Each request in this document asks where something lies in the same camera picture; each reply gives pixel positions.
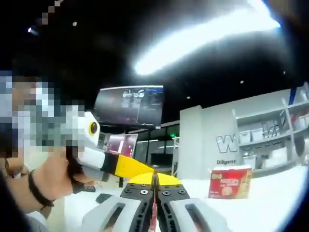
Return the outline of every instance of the monitor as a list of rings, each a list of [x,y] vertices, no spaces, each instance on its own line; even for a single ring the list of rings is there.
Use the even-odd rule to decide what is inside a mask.
[[[101,89],[94,113],[101,124],[131,128],[160,128],[163,86],[126,86]]]
[[[112,134],[107,142],[106,151],[132,158],[138,134]]]
[[[159,167],[171,167],[173,164],[173,154],[152,153],[150,163]]]

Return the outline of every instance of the black bracelet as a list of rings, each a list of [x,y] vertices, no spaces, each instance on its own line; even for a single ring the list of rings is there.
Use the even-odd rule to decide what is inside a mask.
[[[43,207],[47,206],[54,206],[53,202],[49,199],[46,199],[41,192],[39,191],[38,187],[35,185],[33,180],[33,171],[31,171],[28,175],[28,182],[29,182],[29,190],[34,196],[34,198],[41,204]]]

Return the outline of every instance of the white wall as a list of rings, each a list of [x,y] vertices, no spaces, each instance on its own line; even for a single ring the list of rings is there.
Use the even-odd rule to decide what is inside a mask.
[[[236,160],[240,156],[232,139],[235,134],[232,110],[237,116],[255,114],[283,106],[282,98],[289,102],[290,90],[282,90],[256,97],[229,102],[202,109],[200,106],[180,112],[180,151],[178,177],[180,179],[208,178],[218,160]],[[296,95],[295,102],[301,101]],[[217,140],[224,139],[219,147]]]

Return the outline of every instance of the table surface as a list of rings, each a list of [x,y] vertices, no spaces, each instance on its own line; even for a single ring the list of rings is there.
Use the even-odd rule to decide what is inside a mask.
[[[200,198],[224,216],[231,231],[274,232],[289,221],[288,217],[298,208],[298,199],[302,199],[307,186],[307,170],[305,166],[297,166],[283,173],[253,179],[248,199],[209,199],[209,180],[183,180],[183,185],[191,198]],[[98,189],[95,193],[81,192],[66,197],[66,231],[78,230],[84,215],[98,205],[96,198],[101,193],[119,196],[122,190]]]

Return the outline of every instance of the ceiling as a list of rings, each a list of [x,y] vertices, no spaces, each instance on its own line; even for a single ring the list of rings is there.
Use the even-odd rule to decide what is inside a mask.
[[[55,8],[40,2],[27,15],[16,13],[16,56],[87,108],[102,87],[164,85],[164,123],[179,119],[181,109],[299,86],[308,76],[304,31],[275,11],[282,26],[276,33],[216,41],[152,75],[136,75],[133,64],[162,37],[224,15],[244,0],[64,0]],[[27,32],[33,26],[37,35]]]

